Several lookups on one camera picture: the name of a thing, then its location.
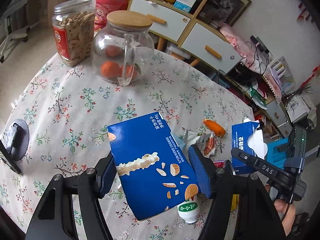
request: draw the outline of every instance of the red bucket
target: red bucket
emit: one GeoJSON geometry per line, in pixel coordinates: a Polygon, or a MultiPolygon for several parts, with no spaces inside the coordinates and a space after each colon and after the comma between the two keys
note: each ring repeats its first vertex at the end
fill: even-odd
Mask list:
{"type": "Polygon", "coordinates": [[[107,15],[113,11],[127,10],[128,0],[96,0],[94,31],[98,32],[107,25],[107,15]]]}

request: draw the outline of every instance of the framed picture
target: framed picture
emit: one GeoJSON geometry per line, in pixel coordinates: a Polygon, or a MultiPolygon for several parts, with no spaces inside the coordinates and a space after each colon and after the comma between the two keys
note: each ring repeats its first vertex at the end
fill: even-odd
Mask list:
{"type": "Polygon", "coordinates": [[[208,0],[199,16],[214,28],[232,26],[252,2],[250,0],[208,0]]]}

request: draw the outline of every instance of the floor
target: floor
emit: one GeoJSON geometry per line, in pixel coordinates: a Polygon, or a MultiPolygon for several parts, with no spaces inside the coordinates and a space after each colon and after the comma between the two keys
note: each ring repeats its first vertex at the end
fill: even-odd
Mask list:
{"type": "Polygon", "coordinates": [[[36,27],[30,31],[27,42],[12,42],[0,64],[0,132],[10,116],[12,104],[56,51],[52,29],[36,27]]]}
{"type": "MultiPolygon", "coordinates": [[[[19,42],[5,54],[5,62],[0,64],[0,132],[8,120],[12,104],[19,98],[30,80],[39,69],[56,53],[52,29],[36,27],[29,33],[26,43],[19,42]]],[[[307,183],[307,191],[302,201],[295,203],[297,212],[312,214],[320,198],[320,158],[306,164],[301,175],[307,183]]]]}

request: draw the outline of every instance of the biscuit stick image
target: biscuit stick image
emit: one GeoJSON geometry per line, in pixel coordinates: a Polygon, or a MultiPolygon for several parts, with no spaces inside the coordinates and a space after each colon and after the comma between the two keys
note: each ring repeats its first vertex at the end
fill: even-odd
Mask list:
{"type": "Polygon", "coordinates": [[[128,162],[125,164],[120,163],[119,166],[116,166],[116,169],[119,176],[123,176],[124,174],[130,175],[130,171],[146,169],[159,160],[160,158],[158,157],[158,153],[154,152],[153,154],[145,154],[144,156],[142,156],[142,159],[138,158],[133,162],[128,162]]]}

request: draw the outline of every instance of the human hand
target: human hand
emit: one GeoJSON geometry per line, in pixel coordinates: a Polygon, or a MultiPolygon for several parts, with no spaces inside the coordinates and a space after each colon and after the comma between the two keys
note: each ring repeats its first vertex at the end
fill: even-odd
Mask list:
{"type": "MultiPolygon", "coordinates": [[[[270,185],[265,185],[264,187],[269,192],[270,185]]],[[[276,201],[274,202],[274,205],[277,212],[281,212],[284,214],[288,204],[285,203],[283,200],[276,199],[276,201]]],[[[296,216],[296,207],[294,205],[290,205],[287,215],[282,221],[282,226],[284,228],[284,232],[286,236],[291,232],[291,228],[292,228],[295,216],[296,216]]]]}

